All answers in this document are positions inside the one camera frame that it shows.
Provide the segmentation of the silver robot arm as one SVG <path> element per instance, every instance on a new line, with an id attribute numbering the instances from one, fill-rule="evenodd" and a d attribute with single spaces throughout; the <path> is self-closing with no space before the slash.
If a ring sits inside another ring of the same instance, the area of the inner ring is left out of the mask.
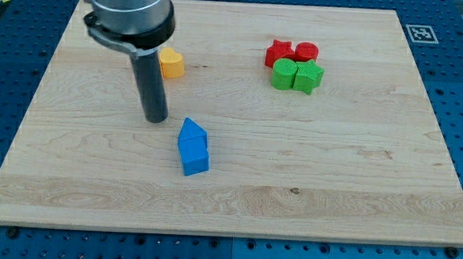
<path id="1" fill-rule="evenodd" d="M 171 0 L 90 0 L 84 17 L 89 36 L 102 46 L 139 58 L 156 51 L 173 35 Z"/>

